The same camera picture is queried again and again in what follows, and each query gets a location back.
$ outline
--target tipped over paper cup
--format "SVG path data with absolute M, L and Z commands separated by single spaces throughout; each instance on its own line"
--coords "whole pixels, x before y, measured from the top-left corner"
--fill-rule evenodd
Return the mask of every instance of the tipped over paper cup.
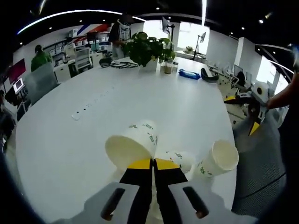
M 195 168 L 194 175 L 213 177 L 233 170 L 239 162 L 239 154 L 233 145 L 224 140 L 216 141 L 207 157 Z
M 126 170 L 135 161 L 154 157 L 157 142 L 155 123 L 143 120 L 130 125 L 123 134 L 109 137 L 105 149 L 111 162 L 118 169 Z
M 184 174 L 191 170 L 192 164 L 195 162 L 194 156 L 188 152 L 172 152 L 158 151 L 155 158 L 169 160 L 179 165 Z

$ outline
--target small bottle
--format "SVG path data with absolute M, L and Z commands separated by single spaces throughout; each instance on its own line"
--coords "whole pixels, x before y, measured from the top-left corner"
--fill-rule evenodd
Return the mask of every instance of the small bottle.
M 172 72 L 177 73 L 178 71 L 178 62 L 173 62 Z
M 164 69 L 165 74 L 171 74 L 172 65 L 173 65 L 172 59 L 168 59 L 165 63 L 165 69 Z

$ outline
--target person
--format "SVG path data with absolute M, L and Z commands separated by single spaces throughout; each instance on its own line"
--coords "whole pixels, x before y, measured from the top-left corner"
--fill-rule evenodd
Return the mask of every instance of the person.
M 9 139 L 14 129 L 14 122 L 10 114 L 5 111 L 5 102 L 4 91 L 0 90 L 0 131 L 3 131 L 6 138 Z
M 41 45 L 36 45 L 35 53 L 36 55 L 31 60 L 32 72 L 48 62 L 52 62 L 51 56 L 43 51 Z
M 65 56 L 74 59 L 75 58 L 75 53 L 76 53 L 76 45 L 72 42 L 72 38 L 68 37 L 66 39 L 67 44 L 64 47 L 64 53 Z
M 278 196 L 270 209 L 260 217 L 259 223 L 277 223 L 278 217 L 285 221 L 295 217 L 295 203 L 297 195 L 297 170 L 299 149 L 297 146 L 299 127 L 299 70 L 294 73 L 291 83 L 279 94 L 273 96 L 267 102 L 268 109 L 289 106 L 288 113 L 279 127 L 280 148 L 283 163 L 285 165 L 286 187 Z
M 126 40 L 131 38 L 130 23 L 134 20 L 131 15 L 123 14 L 120 19 L 112 26 L 109 35 L 109 41 L 112 43 L 112 57 L 113 59 L 124 58 L 122 46 Z

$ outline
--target gray gripper base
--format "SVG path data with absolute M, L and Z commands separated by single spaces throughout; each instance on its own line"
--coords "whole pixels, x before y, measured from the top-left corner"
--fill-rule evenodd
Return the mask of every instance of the gray gripper base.
M 195 209 L 190 203 L 183 188 L 191 187 L 199 196 L 208 210 L 208 215 L 199 219 Z M 183 182 L 169 185 L 172 195 L 176 201 L 182 224 L 253 224 L 257 222 L 255 217 L 239 216 L 224 207 L 223 199 L 213 193 L 210 188 L 200 180 Z
M 125 190 L 111 221 L 101 217 L 101 212 L 117 189 Z M 84 204 L 84 210 L 70 219 L 59 219 L 53 224 L 126 224 L 139 186 L 113 182 L 90 197 Z

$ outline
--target led strip light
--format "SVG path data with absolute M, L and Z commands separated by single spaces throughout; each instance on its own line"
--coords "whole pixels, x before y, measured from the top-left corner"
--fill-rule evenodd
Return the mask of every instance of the led strip light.
M 21 32 L 23 32 L 24 30 L 28 29 L 29 27 L 41 22 L 41 21 L 44 21 L 46 19 L 49 19 L 49 18 L 52 18 L 54 16 L 59 16 L 59 15 L 64 15 L 64 14 L 69 14 L 69 13 L 84 13 L 84 12 L 97 12 L 97 13 L 112 13 L 112 14 L 117 14 L 117 15 L 122 15 L 122 13 L 118 13 L 118 12 L 113 12 L 113 11 L 106 11 L 106 10 L 100 10 L 100 9 L 80 9 L 80 10 L 72 10 L 72 11 L 66 11 L 66 12 L 61 12 L 61 13 L 56 13 L 56 14 L 53 14 L 53 15 L 48 15 L 46 17 L 43 17 L 39 20 L 36 20 L 30 24 L 28 24 L 27 26 L 25 26 L 24 28 L 22 28 L 18 33 L 20 34 Z M 133 16 L 134 19 L 137 19 L 137 20 L 140 20 L 140 21 L 143 21 L 145 22 L 146 20 L 144 19 L 141 19 L 139 17 L 136 17 L 136 16 Z

